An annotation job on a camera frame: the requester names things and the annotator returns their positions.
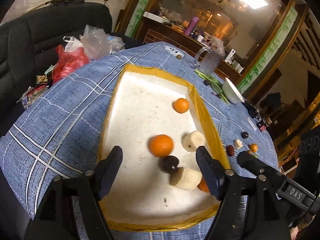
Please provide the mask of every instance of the plaid tablecloth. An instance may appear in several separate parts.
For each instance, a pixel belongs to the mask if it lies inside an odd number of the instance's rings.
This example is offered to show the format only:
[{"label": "plaid tablecloth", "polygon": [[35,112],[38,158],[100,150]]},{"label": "plaid tablecloth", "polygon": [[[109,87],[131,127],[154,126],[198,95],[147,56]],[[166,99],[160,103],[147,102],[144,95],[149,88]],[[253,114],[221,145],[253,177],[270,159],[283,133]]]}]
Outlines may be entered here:
[{"label": "plaid tablecloth", "polygon": [[[256,143],[259,159],[277,168],[277,156],[269,134],[252,128],[242,104],[228,106],[212,95],[211,88],[194,73],[191,67],[194,59],[186,53],[182,59],[177,59],[164,45],[169,44],[156,42],[123,50],[78,69],[40,96],[0,139],[1,169],[31,218],[54,176],[70,178],[94,168],[102,124],[117,78],[126,63],[158,67],[193,83],[223,145],[233,144],[242,131],[247,131],[250,137],[245,140],[246,144]],[[237,164],[237,153],[229,157],[232,168],[239,175],[252,177]],[[244,212],[245,201],[239,210]],[[113,233],[116,239],[202,239],[211,222],[209,219],[190,229],[174,232]]]}]

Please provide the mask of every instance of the clear plastic jug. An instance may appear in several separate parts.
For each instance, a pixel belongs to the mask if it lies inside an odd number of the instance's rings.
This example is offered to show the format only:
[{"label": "clear plastic jug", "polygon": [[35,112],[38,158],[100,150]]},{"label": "clear plastic jug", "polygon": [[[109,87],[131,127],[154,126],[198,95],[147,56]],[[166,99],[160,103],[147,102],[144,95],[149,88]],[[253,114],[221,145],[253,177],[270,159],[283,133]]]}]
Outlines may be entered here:
[{"label": "clear plastic jug", "polygon": [[[203,52],[207,52],[201,63],[198,63],[198,58]],[[222,40],[212,37],[211,47],[203,47],[198,51],[195,56],[195,67],[197,67],[202,73],[207,76],[211,76],[215,69],[220,64],[221,60],[224,58],[225,52],[223,48]]]}]

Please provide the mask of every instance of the orange fruit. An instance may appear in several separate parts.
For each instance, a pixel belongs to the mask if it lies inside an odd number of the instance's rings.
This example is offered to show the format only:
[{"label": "orange fruit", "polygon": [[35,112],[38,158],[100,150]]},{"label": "orange fruit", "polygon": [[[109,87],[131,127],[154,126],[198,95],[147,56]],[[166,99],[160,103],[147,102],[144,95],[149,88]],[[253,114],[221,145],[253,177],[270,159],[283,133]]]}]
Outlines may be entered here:
[{"label": "orange fruit", "polygon": [[154,136],[149,141],[149,150],[156,157],[166,157],[173,149],[173,141],[171,137],[160,134]]},{"label": "orange fruit", "polygon": [[202,177],[199,185],[198,185],[198,188],[201,189],[202,191],[206,192],[206,193],[210,193],[210,190],[204,180],[204,177]]},{"label": "orange fruit", "polygon": [[173,108],[178,112],[178,113],[185,113],[186,111],[189,110],[189,102],[188,100],[184,98],[179,98],[177,101],[173,103]]}]

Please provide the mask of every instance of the metal bolt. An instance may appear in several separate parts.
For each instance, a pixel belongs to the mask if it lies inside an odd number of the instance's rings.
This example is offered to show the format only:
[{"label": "metal bolt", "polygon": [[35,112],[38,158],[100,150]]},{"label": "metal bolt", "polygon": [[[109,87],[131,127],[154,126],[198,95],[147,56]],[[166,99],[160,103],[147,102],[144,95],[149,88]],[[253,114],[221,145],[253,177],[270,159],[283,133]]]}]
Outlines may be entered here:
[{"label": "metal bolt", "polygon": [[226,170],[226,175],[233,176],[235,173],[233,170]]},{"label": "metal bolt", "polygon": [[93,175],[93,170],[87,170],[84,174],[86,176],[91,176],[91,175]]},{"label": "metal bolt", "polygon": [[59,181],[61,179],[61,176],[60,175],[57,175],[57,176],[54,176],[53,177],[53,181]]},{"label": "metal bolt", "polygon": [[266,181],[266,180],[267,180],[267,177],[264,176],[263,174],[260,174],[260,175],[258,176],[258,178],[259,178],[260,180],[262,180],[262,181]]}]

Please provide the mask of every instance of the purple bottle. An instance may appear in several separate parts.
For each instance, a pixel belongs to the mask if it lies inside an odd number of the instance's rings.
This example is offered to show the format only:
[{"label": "purple bottle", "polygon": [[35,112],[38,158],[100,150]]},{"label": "purple bottle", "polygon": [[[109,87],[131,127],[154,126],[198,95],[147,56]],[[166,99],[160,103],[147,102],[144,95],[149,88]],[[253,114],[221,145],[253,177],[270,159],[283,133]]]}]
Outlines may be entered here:
[{"label": "purple bottle", "polygon": [[190,33],[193,31],[193,29],[196,27],[197,23],[199,21],[198,17],[193,17],[188,25],[188,27],[184,30],[184,34],[189,36]]}]

